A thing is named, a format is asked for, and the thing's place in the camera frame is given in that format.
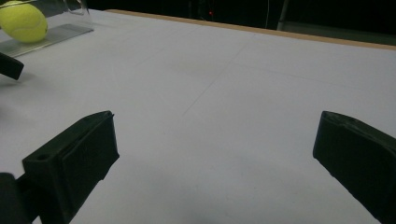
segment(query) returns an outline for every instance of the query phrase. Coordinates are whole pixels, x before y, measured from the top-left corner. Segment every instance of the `white surface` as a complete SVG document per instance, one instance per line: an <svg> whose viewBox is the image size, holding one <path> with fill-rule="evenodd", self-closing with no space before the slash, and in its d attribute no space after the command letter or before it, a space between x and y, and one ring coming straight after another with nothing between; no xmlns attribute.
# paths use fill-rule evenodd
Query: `white surface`
<svg viewBox="0 0 396 224"><path fill-rule="evenodd" d="M0 77L2 172L109 109L120 159L73 223L378 223L312 149L322 110L396 136L395 51L91 13Z"/></svg>

